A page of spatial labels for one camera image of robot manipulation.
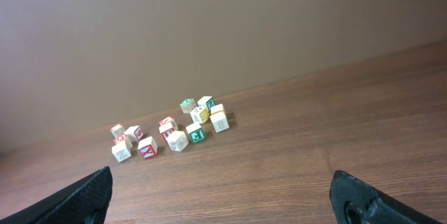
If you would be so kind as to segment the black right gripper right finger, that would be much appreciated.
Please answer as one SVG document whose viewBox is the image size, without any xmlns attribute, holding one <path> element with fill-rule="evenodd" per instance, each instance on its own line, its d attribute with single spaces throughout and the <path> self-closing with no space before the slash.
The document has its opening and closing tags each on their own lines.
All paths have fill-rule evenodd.
<svg viewBox="0 0 447 224">
<path fill-rule="evenodd" d="M 343 170 L 333 174 L 329 197 L 338 224 L 441 224 Z"/>
</svg>

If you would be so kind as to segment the yellow topped wooden block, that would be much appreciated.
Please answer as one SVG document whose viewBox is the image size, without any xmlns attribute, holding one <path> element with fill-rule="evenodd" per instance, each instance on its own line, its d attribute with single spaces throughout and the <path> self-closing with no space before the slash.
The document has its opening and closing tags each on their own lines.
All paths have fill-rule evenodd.
<svg viewBox="0 0 447 224">
<path fill-rule="evenodd" d="M 174 130 L 166 138 L 166 141 L 172 151 L 182 151 L 189 144 L 184 131 L 180 130 Z"/>
</svg>

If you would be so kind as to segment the white red H block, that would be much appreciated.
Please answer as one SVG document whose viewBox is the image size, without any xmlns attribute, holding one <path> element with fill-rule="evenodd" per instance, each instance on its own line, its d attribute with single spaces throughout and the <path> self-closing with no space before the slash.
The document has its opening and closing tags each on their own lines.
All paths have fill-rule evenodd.
<svg viewBox="0 0 447 224">
<path fill-rule="evenodd" d="M 161 137 L 163 138 L 163 140 L 165 142 L 168 142 L 167 138 L 174 130 L 175 129 L 173 128 L 172 124 L 166 124 L 166 125 L 163 125 L 163 126 L 159 126 L 159 132 L 160 132 Z"/>
</svg>

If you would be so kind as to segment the red Q letter block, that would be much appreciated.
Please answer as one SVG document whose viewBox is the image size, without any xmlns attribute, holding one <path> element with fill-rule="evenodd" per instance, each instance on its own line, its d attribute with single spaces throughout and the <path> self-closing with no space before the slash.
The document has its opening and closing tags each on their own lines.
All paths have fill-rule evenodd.
<svg viewBox="0 0 447 224">
<path fill-rule="evenodd" d="M 127 134 L 122 134 L 114 139 L 115 144 L 124 143 L 128 149 L 133 147 L 132 138 Z"/>
</svg>

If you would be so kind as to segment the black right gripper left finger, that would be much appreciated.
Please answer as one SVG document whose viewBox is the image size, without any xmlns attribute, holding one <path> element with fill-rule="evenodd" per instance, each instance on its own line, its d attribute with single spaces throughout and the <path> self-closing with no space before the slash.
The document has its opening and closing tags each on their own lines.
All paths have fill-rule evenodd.
<svg viewBox="0 0 447 224">
<path fill-rule="evenodd" d="M 113 179 L 108 166 L 57 191 L 11 216 L 10 224 L 104 224 L 112 197 Z"/>
</svg>

